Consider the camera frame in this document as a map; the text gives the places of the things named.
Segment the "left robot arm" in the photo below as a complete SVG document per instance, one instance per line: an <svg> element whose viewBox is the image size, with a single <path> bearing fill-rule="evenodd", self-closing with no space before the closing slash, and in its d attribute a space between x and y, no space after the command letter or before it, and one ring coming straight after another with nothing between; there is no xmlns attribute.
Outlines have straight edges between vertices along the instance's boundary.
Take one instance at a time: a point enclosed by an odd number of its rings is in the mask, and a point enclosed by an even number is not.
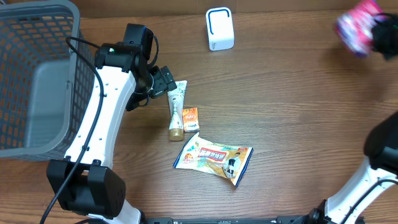
<svg viewBox="0 0 398 224"><path fill-rule="evenodd" d="M126 183L113 171L113 157L124 112L177 87L170 70L155 64L158 53L149 28L128 24L122 41L97 46L95 59L86 62L95 79L83 120L63 159L47 166L52 204L83 216L85 223L146 222L126 200Z"/></svg>

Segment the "white gold cosmetic tube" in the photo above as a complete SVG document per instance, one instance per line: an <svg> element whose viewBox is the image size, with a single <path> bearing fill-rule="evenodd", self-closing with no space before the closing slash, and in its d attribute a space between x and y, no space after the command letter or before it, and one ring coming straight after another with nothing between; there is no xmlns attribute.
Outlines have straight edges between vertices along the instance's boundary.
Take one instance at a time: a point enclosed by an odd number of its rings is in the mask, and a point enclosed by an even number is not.
<svg viewBox="0 0 398 224"><path fill-rule="evenodd" d="M171 141L182 141L184 139L182 111L187 81L177 81L176 85L176 89L167 93L171 117L169 125L169 139Z"/></svg>

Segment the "red purple snack pack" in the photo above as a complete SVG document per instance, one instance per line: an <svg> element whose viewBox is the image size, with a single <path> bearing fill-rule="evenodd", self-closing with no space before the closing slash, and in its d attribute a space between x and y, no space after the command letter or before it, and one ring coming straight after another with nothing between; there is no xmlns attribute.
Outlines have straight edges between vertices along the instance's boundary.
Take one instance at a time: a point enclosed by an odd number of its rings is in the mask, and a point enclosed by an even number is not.
<svg viewBox="0 0 398 224"><path fill-rule="evenodd" d="M361 0L342 14L335 23L335 32L345 47L357 57L367 57L372 49L372 28L383 10L375 0Z"/></svg>

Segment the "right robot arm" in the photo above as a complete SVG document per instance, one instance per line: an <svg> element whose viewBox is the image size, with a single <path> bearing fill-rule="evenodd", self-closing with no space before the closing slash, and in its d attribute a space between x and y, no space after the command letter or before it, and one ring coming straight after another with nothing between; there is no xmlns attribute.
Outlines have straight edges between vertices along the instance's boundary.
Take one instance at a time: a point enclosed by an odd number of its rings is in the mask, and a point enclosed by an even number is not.
<svg viewBox="0 0 398 224"><path fill-rule="evenodd" d="M360 214L397 184L397 113L378 124L364 143L364 159L345 185L295 223L362 223Z"/></svg>

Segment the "yellow white snack bag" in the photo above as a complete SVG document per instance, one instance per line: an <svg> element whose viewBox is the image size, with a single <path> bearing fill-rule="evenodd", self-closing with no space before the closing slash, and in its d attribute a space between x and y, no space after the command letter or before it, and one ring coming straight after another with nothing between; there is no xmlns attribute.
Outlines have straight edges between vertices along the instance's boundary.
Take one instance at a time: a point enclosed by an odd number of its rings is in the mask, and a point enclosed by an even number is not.
<svg viewBox="0 0 398 224"><path fill-rule="evenodd" d="M173 168L191 169L217 175L232 182L237 187L243 178L252 147L229 146L208 141L195 133L182 147Z"/></svg>

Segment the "small orange white packet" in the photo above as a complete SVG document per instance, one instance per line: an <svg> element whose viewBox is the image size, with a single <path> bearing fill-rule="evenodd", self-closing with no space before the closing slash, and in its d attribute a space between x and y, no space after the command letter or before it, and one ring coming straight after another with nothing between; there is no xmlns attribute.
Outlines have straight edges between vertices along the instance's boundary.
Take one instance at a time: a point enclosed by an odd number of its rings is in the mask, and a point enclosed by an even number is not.
<svg viewBox="0 0 398 224"><path fill-rule="evenodd" d="M194 133L200 130L198 122L198 108L183 109L183 128L186 133Z"/></svg>

